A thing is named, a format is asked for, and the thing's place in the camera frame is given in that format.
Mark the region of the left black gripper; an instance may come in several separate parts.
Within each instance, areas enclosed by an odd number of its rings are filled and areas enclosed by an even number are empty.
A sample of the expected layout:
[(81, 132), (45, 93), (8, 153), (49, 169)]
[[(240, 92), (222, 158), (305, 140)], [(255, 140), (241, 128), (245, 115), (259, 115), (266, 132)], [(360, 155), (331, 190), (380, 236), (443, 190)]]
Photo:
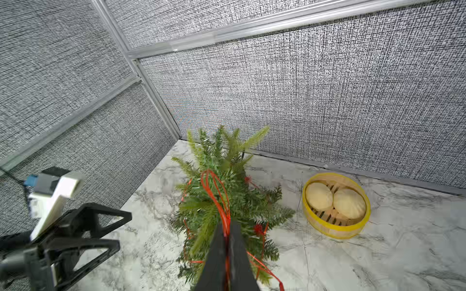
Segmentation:
[(31, 231), (2, 236), (1, 290), (25, 279), (32, 291), (69, 290), (120, 250), (118, 240), (101, 238), (131, 220), (131, 212), (86, 203), (34, 240)]

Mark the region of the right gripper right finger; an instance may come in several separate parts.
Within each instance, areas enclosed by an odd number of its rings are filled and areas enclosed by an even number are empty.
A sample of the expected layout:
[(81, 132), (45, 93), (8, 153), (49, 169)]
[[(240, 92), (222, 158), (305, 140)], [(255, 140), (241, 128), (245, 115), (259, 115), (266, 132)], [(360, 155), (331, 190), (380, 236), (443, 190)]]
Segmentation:
[(260, 288), (252, 274), (240, 224), (234, 220), (230, 223), (228, 255), (230, 290), (259, 291)]

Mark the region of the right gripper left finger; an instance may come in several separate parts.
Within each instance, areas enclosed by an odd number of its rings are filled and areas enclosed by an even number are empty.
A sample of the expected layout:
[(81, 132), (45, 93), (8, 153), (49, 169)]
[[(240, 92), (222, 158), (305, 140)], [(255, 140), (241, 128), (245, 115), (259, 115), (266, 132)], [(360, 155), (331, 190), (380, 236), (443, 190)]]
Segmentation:
[(225, 291), (227, 288), (227, 239), (222, 223), (217, 225), (211, 241), (207, 260), (195, 291)]

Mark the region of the red string lights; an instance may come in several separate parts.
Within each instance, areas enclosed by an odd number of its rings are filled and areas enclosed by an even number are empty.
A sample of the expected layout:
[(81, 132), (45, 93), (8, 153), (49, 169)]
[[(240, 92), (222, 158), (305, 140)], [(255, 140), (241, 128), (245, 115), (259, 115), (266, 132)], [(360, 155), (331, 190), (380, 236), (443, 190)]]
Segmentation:
[[(238, 222), (246, 246), (252, 274), (257, 284), (274, 277), (266, 266), (267, 260), (277, 261), (279, 250), (268, 233), (294, 215), (294, 211), (279, 204), (280, 187), (261, 189), (250, 183), (244, 173), (221, 174), (204, 170), (198, 174), (189, 172), (190, 181), (183, 185), (182, 202), (174, 221), (179, 232), (186, 232), (180, 276), (196, 286), (207, 260), (217, 225), (222, 223), (223, 233), (229, 243), (230, 223)], [(227, 255), (227, 288), (229, 282), (229, 255)]]

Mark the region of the small green christmas tree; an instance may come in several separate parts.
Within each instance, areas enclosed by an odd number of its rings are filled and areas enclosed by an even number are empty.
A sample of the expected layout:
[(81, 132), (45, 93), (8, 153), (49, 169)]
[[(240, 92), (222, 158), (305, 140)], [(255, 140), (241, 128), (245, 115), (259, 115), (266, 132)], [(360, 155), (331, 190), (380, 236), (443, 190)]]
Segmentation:
[(195, 160), (172, 158), (188, 179), (177, 186), (182, 200), (172, 226), (186, 234), (178, 257), (178, 275), (190, 285), (199, 281), (205, 268), (215, 228), (233, 221), (239, 223), (245, 240), (246, 265), (252, 269), (253, 281), (268, 285), (274, 278), (267, 263), (279, 259), (279, 249), (268, 233), (291, 219), (295, 211), (281, 205), (280, 186), (260, 187), (245, 170), (252, 158), (246, 151), (256, 147), (268, 132), (269, 126), (265, 126), (242, 140), (239, 129), (229, 132), (223, 126), (212, 136), (203, 129), (197, 135), (188, 131)]

